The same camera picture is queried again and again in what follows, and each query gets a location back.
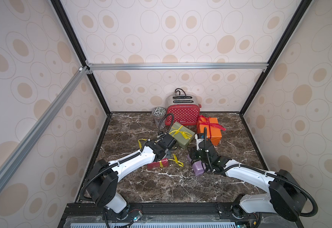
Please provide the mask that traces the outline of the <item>yellow ribbon of red box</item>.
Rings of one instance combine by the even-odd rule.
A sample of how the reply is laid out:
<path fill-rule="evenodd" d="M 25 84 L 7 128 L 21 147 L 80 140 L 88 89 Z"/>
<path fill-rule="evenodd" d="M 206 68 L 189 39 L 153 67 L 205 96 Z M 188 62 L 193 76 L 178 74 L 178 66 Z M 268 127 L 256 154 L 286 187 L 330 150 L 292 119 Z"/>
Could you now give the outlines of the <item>yellow ribbon of red box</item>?
<path fill-rule="evenodd" d="M 139 148 L 141 149 L 143 144 L 141 143 L 141 141 L 145 141 L 147 142 L 148 139 L 138 139 L 138 146 Z M 182 162 L 180 162 L 178 159 L 177 159 L 177 156 L 175 154 L 173 154 L 173 159 L 171 158 L 168 158 L 169 161 L 174 161 L 178 166 L 180 167 L 184 167 L 184 164 Z"/>

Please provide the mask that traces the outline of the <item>red gift box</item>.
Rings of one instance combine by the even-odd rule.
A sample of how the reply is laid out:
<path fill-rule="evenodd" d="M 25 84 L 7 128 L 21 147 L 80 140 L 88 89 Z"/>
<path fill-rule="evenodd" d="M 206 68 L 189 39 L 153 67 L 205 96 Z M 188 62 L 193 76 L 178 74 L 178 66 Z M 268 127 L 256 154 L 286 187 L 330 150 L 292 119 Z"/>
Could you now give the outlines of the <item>red gift box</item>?
<path fill-rule="evenodd" d="M 168 166 L 169 166 L 168 159 L 163 159 L 158 162 L 152 162 L 152 163 L 147 164 L 147 169 L 152 170 L 154 168 L 164 168 L 164 167 L 168 167 Z"/>

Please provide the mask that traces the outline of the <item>yellow ribbon of green box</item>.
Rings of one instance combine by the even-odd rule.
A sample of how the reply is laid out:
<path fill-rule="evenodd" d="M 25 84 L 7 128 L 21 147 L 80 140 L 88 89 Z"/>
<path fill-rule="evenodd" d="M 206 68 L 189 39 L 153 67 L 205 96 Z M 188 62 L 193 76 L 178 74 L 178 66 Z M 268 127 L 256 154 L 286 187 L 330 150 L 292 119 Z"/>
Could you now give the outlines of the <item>yellow ribbon of green box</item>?
<path fill-rule="evenodd" d="M 182 131 L 183 126 L 180 127 L 172 127 L 173 131 L 170 132 L 172 136 L 176 136 L 177 134 L 181 134 L 185 139 L 191 139 L 192 134 L 189 132 Z"/>

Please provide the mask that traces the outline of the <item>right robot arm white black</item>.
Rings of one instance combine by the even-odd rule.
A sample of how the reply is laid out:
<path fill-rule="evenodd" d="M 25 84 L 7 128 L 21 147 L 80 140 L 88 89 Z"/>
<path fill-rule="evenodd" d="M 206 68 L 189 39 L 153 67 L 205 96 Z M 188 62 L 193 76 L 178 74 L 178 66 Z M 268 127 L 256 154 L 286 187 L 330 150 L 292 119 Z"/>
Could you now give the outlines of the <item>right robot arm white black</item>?
<path fill-rule="evenodd" d="M 239 179 L 265 191 L 257 195 L 239 194 L 230 207 L 230 212 L 237 219 L 253 213 L 275 213 L 296 222 L 300 217 L 313 217 L 318 213 L 315 199 L 288 171 L 261 170 L 218 155 L 206 138 L 198 139 L 196 146 L 188 149 L 188 159 L 203 173 Z"/>

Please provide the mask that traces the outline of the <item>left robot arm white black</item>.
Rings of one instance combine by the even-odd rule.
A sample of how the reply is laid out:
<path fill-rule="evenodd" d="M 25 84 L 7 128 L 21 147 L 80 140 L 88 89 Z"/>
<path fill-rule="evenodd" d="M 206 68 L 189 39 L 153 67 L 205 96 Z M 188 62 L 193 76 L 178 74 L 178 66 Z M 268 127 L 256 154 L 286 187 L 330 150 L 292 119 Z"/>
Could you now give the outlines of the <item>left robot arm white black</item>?
<path fill-rule="evenodd" d="M 175 144 L 176 139 L 165 134 L 146 140 L 139 150 L 118 160 L 99 160 L 85 179 L 80 195 L 88 193 L 90 197 L 85 199 L 99 208 L 111 209 L 116 214 L 128 213 L 129 204 L 117 193 L 118 182 L 142 166 L 160 162 Z"/>

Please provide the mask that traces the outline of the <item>purple gift box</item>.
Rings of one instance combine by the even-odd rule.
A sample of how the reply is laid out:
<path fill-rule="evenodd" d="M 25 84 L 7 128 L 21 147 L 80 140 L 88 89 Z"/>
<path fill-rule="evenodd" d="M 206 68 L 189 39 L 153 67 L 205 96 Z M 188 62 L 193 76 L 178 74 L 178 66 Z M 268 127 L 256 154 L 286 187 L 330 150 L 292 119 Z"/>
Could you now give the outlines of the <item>purple gift box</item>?
<path fill-rule="evenodd" d="M 190 158 L 189 155 L 187 155 L 187 159 L 192 166 L 195 176 L 200 176 L 206 172 L 206 166 L 200 160 L 194 161 Z"/>

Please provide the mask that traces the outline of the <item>green gift box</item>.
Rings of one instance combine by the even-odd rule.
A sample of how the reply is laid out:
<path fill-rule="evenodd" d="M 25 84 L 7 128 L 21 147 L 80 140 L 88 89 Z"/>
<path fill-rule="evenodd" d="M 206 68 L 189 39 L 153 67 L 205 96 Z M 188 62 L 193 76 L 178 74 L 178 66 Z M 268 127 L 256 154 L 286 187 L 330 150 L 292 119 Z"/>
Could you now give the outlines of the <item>green gift box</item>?
<path fill-rule="evenodd" d="M 169 134 L 174 137 L 179 146 L 186 149 L 195 138 L 195 133 L 182 124 L 175 122 L 170 128 Z"/>

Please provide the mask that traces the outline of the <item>clear plastic cup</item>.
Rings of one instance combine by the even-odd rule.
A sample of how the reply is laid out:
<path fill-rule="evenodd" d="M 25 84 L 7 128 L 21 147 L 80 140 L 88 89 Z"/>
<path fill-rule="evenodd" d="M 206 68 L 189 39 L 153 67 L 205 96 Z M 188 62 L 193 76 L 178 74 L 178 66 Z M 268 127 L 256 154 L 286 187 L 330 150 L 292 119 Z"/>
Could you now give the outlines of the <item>clear plastic cup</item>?
<path fill-rule="evenodd" d="M 165 116 L 156 116 L 155 117 L 155 123 L 156 123 L 157 127 L 159 127 L 160 129 L 163 129 L 165 127 L 164 117 Z"/>

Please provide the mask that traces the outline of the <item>patterned ceramic bowl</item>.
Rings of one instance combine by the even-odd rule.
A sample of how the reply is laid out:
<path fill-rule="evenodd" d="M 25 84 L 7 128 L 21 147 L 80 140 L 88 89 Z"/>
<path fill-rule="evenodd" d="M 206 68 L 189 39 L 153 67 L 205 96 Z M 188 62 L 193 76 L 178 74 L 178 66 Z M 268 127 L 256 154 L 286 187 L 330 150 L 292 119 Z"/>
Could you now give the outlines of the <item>patterned ceramic bowl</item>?
<path fill-rule="evenodd" d="M 164 117 L 167 111 L 163 107 L 155 107 L 152 109 L 151 113 L 154 117 Z"/>

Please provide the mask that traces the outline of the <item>red polka dot toaster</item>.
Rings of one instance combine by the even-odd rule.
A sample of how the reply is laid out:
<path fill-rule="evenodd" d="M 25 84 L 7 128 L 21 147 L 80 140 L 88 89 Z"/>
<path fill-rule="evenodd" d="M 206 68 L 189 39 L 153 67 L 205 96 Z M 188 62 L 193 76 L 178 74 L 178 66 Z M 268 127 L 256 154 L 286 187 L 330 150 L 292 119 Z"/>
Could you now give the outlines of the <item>red polka dot toaster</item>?
<path fill-rule="evenodd" d="M 201 105 L 194 94 L 169 96 L 166 104 L 166 112 L 173 114 L 174 122 L 184 126 L 197 124 Z"/>

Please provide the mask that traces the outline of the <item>horizontal aluminium frame bar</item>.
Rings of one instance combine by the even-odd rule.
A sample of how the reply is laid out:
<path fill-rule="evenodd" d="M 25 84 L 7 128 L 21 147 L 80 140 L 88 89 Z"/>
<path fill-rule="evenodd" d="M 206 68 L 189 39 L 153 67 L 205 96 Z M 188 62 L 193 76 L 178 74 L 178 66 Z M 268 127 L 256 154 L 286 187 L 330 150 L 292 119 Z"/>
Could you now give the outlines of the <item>horizontal aluminium frame bar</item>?
<path fill-rule="evenodd" d="M 232 63 L 149 63 L 149 64 L 89 64 L 94 70 L 190 70 L 190 69 L 266 69 L 264 62 Z"/>

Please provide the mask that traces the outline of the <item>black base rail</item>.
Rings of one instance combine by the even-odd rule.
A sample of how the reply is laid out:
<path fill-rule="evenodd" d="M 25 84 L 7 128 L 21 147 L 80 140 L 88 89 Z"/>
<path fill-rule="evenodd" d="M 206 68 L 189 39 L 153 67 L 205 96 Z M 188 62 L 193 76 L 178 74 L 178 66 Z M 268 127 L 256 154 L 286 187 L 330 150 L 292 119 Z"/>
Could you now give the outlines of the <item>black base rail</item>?
<path fill-rule="evenodd" d="M 124 216 L 136 215 L 142 212 L 144 216 L 181 216 L 181 215 L 213 215 L 219 219 L 236 220 L 231 211 L 232 203 L 131 203 L 125 209 Z M 104 217 L 104 209 L 95 206 L 94 203 L 70 203 L 67 204 L 60 221 L 64 222 L 68 217 L 101 216 Z"/>

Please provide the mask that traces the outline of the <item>left aluminium frame bar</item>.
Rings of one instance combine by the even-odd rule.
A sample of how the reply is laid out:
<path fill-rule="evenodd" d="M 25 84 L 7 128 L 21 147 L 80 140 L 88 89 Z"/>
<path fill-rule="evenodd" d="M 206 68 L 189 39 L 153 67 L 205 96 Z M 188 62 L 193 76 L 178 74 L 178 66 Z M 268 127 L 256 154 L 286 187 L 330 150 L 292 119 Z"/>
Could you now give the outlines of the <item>left aluminium frame bar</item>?
<path fill-rule="evenodd" d="M 50 104 L 42 117 L 36 122 L 24 139 L 18 144 L 14 152 L 8 157 L 0 168 L 0 193 L 8 183 L 10 178 L 14 175 L 17 169 L 22 164 L 23 160 L 27 157 L 49 124 L 56 117 L 59 110 L 67 102 L 74 89 L 77 87 L 82 78 L 87 75 L 89 70 L 88 66 L 83 66 L 69 83 L 64 87 L 60 94 Z"/>

